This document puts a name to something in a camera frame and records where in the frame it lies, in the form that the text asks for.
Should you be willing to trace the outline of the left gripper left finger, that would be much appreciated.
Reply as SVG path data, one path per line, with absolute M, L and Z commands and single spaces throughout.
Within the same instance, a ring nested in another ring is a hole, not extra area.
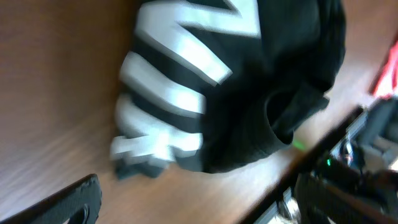
M 95 224 L 102 204 L 96 174 L 89 174 L 1 224 Z

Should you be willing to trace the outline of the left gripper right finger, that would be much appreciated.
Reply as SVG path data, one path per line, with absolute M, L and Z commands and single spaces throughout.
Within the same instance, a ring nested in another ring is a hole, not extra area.
M 310 174 L 298 176 L 295 198 L 302 223 L 316 223 L 313 214 L 320 211 L 335 223 L 397 224 L 396 218 L 382 214 L 372 206 Z

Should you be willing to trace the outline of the dark green t-shirt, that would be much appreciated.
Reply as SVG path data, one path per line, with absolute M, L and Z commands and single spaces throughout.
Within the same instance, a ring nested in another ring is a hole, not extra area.
M 339 0 L 141 1 L 119 72 L 117 177 L 225 173 L 287 149 L 328 106 L 345 35 Z

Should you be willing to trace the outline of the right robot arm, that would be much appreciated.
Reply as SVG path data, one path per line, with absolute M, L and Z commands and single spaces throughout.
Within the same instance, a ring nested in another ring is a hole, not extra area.
M 397 99 L 377 100 L 349 124 L 320 174 L 352 187 L 369 181 L 397 188 Z

